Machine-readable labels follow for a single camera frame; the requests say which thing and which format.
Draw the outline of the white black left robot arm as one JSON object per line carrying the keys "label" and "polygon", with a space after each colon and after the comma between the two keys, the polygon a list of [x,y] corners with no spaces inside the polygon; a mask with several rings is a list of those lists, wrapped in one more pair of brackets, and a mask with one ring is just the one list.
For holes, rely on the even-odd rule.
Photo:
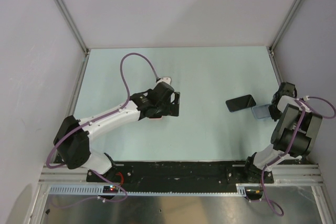
{"label": "white black left robot arm", "polygon": [[54,146],[68,169],[84,167],[98,173],[104,181],[116,177],[115,163],[106,153],[96,152],[91,144],[99,136],[142,119],[178,116],[180,93],[169,83],[159,81],[153,89],[129,95],[126,102],[96,116],[77,120],[68,116],[54,139]]}

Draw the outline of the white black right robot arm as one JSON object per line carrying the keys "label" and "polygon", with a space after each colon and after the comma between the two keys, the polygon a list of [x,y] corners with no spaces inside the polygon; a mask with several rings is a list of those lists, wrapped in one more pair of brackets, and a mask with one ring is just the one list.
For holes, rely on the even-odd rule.
{"label": "white black right robot arm", "polygon": [[322,116],[298,98],[295,85],[289,82],[280,84],[268,111],[277,125],[270,145],[246,160],[243,178],[250,183],[260,182],[285,160],[308,156],[322,123]]}

